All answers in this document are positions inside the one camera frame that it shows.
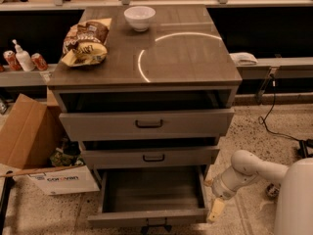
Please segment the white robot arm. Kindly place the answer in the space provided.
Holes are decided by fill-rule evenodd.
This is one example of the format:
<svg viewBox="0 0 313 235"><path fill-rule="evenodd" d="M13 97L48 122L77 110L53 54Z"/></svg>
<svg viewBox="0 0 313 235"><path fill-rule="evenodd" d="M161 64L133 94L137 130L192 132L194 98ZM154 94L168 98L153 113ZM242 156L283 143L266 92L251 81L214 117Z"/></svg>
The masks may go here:
<svg viewBox="0 0 313 235"><path fill-rule="evenodd" d="M312 158L286 166L261 160L247 150L236 151L231 165L211 182L215 198L207 221L214 222L223 212L226 200L259 178L279 188L274 235L313 235Z"/></svg>

